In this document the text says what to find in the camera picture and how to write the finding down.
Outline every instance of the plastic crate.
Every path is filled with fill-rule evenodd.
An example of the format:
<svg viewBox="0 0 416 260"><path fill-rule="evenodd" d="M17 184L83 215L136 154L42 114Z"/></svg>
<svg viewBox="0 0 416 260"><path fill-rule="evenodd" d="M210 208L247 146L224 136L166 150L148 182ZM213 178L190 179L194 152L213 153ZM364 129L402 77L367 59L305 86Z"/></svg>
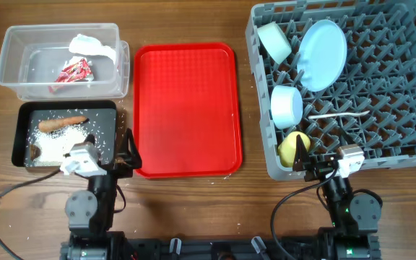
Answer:
<svg viewBox="0 0 416 260"><path fill-rule="evenodd" d="M326 90L307 91L296 64L300 41L323 19L336 22L346 35L347 63ZM275 64L261 46L257 29L276 22L292 46L292 54ZM257 4L246 28L251 72L256 81L267 171L275 180L302 178L280 164L277 147L296 129L312 140L310 157L328 160L346 143L343 128L363 148L362 169L416 166L416 0L300 0ZM279 130L270 113L276 85L297 87L303 96L300 125ZM370 111L370 116L309 120L309 115Z"/></svg>

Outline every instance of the wooden surface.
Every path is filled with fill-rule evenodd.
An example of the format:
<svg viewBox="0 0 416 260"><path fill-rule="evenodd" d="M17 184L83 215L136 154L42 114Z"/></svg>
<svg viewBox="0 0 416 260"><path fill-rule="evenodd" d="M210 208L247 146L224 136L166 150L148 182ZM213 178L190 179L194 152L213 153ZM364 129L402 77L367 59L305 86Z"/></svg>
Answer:
<svg viewBox="0 0 416 260"><path fill-rule="evenodd" d="M286 194L304 187L303 181L276 182L266 172L259 131L259 107L250 73L245 28L255 1L72 1L34 0L3 4L0 0L0 50L11 25L115 22L131 51L151 43L222 41L237 56L238 94L243 130L243 164L231 177L147 181L139 176L120 181L128 207L117 214L113 230L128 238L270 238L269 218ZM11 164L17 111L16 95L0 87L0 192L39 175ZM127 124L132 93L122 103ZM379 232L384 259L416 259L416 168L366 170L351 177L355 189L371 189L385 201ZM85 189L75 176L58 175L12 192L0 203L0 236L26 259L57 259L60 242L69 236L64 205L70 193ZM122 202L118 199L117 207ZM311 235L329 226L328 213L315 191L290 200L277 215L277 232ZM0 259L9 256L0 248Z"/></svg>

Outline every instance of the carrot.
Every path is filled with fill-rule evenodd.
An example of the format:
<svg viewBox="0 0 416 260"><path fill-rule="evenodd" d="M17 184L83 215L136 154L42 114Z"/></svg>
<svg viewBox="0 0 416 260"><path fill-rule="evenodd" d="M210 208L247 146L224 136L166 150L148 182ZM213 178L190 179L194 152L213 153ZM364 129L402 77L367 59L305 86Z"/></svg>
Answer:
<svg viewBox="0 0 416 260"><path fill-rule="evenodd" d="M86 116L72 116L69 118L44 120L38 124L38 128L43 133L49 133L65 126L82 123L86 120Z"/></svg>

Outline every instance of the transparent bin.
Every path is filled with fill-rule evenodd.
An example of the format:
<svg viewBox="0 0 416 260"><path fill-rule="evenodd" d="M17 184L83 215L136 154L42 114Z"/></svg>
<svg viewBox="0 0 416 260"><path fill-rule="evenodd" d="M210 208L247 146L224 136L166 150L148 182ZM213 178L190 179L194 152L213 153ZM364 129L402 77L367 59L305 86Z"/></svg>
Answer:
<svg viewBox="0 0 416 260"><path fill-rule="evenodd" d="M116 64L106 56L84 56L92 62L91 82L55 83L73 56L69 44L78 34L97 38L116 51ZM128 93L129 46L120 41L115 24L12 26L6 31L0 56L0 85L21 100L122 98ZM54 93L49 86L63 86Z"/></svg>

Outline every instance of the white plastic utensil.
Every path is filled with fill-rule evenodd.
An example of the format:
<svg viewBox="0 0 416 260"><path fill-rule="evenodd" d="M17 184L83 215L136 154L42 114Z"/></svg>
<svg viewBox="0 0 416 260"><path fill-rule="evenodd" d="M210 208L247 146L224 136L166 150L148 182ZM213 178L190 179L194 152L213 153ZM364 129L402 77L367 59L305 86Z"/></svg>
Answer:
<svg viewBox="0 0 416 260"><path fill-rule="evenodd" d="M298 89L276 86L271 95L271 114L278 129L299 124L303 117L303 99Z"/></svg>
<svg viewBox="0 0 416 260"><path fill-rule="evenodd" d="M326 115L318 115L318 116L309 116L309 119L320 119L320 118L329 118L335 116L365 116L368 115L370 111L364 111L362 113L335 113L335 114L326 114Z"/></svg>
<svg viewBox="0 0 416 260"><path fill-rule="evenodd" d="M345 34L330 20L318 21L304 35L299 52L297 69L304 70L301 84L313 92L324 90L338 79L345 67Z"/></svg>
<svg viewBox="0 0 416 260"><path fill-rule="evenodd" d="M258 36L276 63L281 64L292 53L287 37L275 22L258 28Z"/></svg>
<svg viewBox="0 0 416 260"><path fill-rule="evenodd" d="M115 64L116 52L109 46L104 46L94 37L78 34L70 42L69 51L82 55L101 55L107 56Z"/></svg>

